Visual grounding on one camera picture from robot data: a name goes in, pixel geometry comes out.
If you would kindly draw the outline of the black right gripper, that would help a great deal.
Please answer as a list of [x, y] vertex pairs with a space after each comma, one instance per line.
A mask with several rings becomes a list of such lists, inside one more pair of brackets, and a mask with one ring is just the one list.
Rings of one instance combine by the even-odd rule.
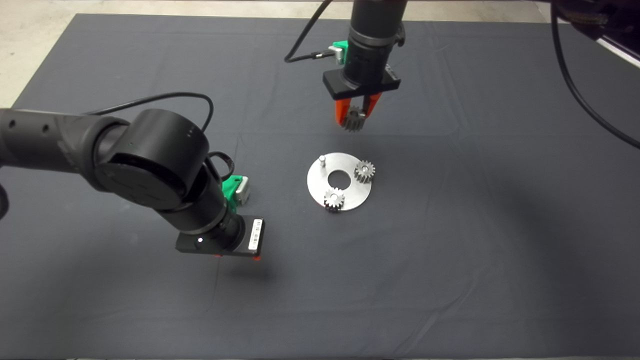
[[362, 97], [363, 119], [370, 117], [382, 92], [395, 91], [402, 80], [396, 75], [389, 64], [386, 64], [382, 79], [375, 84], [357, 85], [350, 82], [343, 75], [341, 69], [325, 71], [322, 82], [329, 95], [334, 99], [334, 118], [339, 126], [348, 126], [350, 118], [351, 98]]

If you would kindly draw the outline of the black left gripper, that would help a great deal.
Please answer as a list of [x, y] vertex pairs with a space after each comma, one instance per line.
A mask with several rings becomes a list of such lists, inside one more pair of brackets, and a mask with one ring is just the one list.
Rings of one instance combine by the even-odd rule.
[[226, 215], [211, 228], [196, 234], [181, 232], [174, 248], [181, 253], [196, 255], [237, 256], [262, 259], [265, 219], [260, 216]]

